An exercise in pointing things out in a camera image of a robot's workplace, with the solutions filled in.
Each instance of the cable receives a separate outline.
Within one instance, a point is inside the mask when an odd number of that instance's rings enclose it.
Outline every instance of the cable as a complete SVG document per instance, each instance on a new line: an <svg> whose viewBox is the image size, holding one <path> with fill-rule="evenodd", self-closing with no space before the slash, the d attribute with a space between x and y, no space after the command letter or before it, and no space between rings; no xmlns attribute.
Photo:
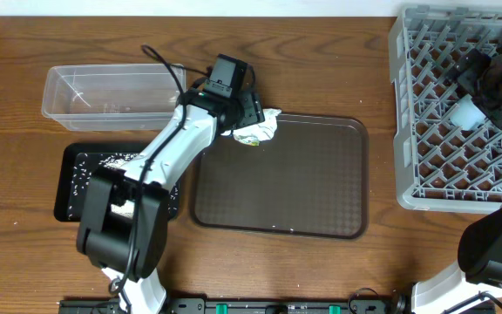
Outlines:
<svg viewBox="0 0 502 314"><path fill-rule="evenodd" d="M352 308L352 306L351 306L351 304L352 304L352 300L354 299L354 297L359 296L359 293L360 293L360 292L362 292L362 291L370 291L370 292L373 292L373 293L375 293L376 297L378 297L378 298L379 298L379 300L381 300L381 297L379 296L379 294L378 294L375 290L373 290L373 289L371 289L371 288L360 288L360 289L356 290L356 292L352 293L352 295L351 295L351 296L349 296L349 298L348 298L348 311L349 311L350 313L352 313L352 314L357 314L356 310L354 310L354 309Z"/></svg>
<svg viewBox="0 0 502 314"><path fill-rule="evenodd" d="M131 301L129 301L129 297L127 297L126 291L122 290L120 293L121 297L123 298L123 301L125 301L125 308L127 309L127 314L131 314Z"/></svg>
<svg viewBox="0 0 502 314"><path fill-rule="evenodd" d="M492 296L491 294L489 294L488 292L479 292L479 299L484 301L485 298L488 298L490 300L492 300L492 302L494 302L501 310L502 310L502 302L499 301L496 297Z"/></svg>
<svg viewBox="0 0 502 314"><path fill-rule="evenodd" d="M190 72L195 72L195 73L199 73L199 74L202 74L204 76L206 76L207 78L210 77L210 72L212 71L212 68L207 68L207 71L208 72L204 72L204 71L201 71L201 70L197 70L197 69L194 69L194 68L189 68L189 67L186 67L184 65L174 65L174 64L169 64L171 67L174 67L174 68L178 68L178 69L184 69L185 71L190 71Z"/></svg>
<svg viewBox="0 0 502 314"><path fill-rule="evenodd" d="M178 90L180 91L180 97L181 97L180 104L183 107L183 113L181 115L180 123L176 126L176 128L173 130L173 132L162 142L162 144L160 144L158 146L158 148L148 157L148 159L145 161L145 165L143 166L142 171L140 172L139 182L137 184L137 190L135 193L135 205L134 205L133 212L132 212L132 226L131 226L131 233L129 235L129 256L127 258L127 265L125 267L125 272L123 273L121 280L119 280L119 282L112 281L110 283L108 290L112 295L117 295L125 287L127 279L129 277L129 273L131 272L133 261L135 260L135 243L137 242L137 227L138 227L138 220L139 220L139 208L140 208L140 203L142 201L146 173L150 169L150 166L153 164L154 158L156 158L156 156L162 151L162 149L167 145L167 143L169 143L170 140L172 140L172 138L183 128L183 126L185 125L186 118L187 118L187 106L185 104L185 101L183 100L183 98L184 98L183 87L181 87L180 81L178 80L175 73L173 73L173 70L172 70L172 67L170 66L170 64L168 64L166 62L166 60L164 58L162 58L162 56L160 56L148 44L143 44L140 46L140 48L148 57L152 58L153 60L155 60L157 62L162 63L166 67L166 69L170 72L170 74L172 75L172 78L175 81L175 84L177 85Z"/></svg>
<svg viewBox="0 0 502 314"><path fill-rule="evenodd" d="M465 301L454 305L449 310L443 311L443 314L454 313L464 308L466 305L473 304L476 301L485 301L485 298L490 299L493 303L495 303L502 310L502 303L494 296L492 296L489 292L479 292L477 295L466 299Z"/></svg>

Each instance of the clear plastic container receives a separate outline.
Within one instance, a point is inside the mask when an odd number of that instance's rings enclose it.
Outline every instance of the clear plastic container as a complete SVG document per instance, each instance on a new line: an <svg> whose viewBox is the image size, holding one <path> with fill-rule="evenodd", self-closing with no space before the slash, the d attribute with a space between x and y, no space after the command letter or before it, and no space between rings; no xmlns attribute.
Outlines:
<svg viewBox="0 0 502 314"><path fill-rule="evenodd" d="M185 70L173 68L186 88ZM42 114L71 131L158 130L180 95L164 65L54 66Z"/></svg>

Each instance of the white wall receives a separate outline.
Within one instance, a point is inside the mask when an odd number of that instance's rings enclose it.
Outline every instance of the white wall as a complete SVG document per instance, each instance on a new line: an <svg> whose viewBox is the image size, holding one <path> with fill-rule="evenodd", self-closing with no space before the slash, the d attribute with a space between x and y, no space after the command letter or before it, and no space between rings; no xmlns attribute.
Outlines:
<svg viewBox="0 0 502 314"><path fill-rule="evenodd" d="M388 17L404 3L502 7L498 0L0 0L0 16Z"/></svg>

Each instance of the white cloth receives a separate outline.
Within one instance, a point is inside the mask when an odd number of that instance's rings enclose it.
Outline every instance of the white cloth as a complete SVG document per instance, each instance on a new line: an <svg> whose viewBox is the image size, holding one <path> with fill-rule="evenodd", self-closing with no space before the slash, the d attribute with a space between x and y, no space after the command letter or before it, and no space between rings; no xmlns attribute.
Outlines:
<svg viewBox="0 0 502 314"><path fill-rule="evenodd" d="M276 116L278 116L282 110L264 109L262 112L265 116L264 122L234 130L234 139L250 146L259 146L261 141L272 139L278 127L276 124ZM222 135L229 136L231 133L231 131L226 131Z"/></svg>

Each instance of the green clip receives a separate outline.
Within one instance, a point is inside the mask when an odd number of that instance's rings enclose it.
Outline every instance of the green clip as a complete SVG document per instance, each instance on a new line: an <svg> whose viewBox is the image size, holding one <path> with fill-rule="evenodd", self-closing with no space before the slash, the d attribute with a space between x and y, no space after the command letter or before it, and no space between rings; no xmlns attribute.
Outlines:
<svg viewBox="0 0 502 314"><path fill-rule="evenodd" d="M216 314L227 314L227 304L216 304Z"/></svg>
<svg viewBox="0 0 502 314"><path fill-rule="evenodd" d="M329 314L340 314L340 306L338 305L331 305L329 306Z"/></svg>

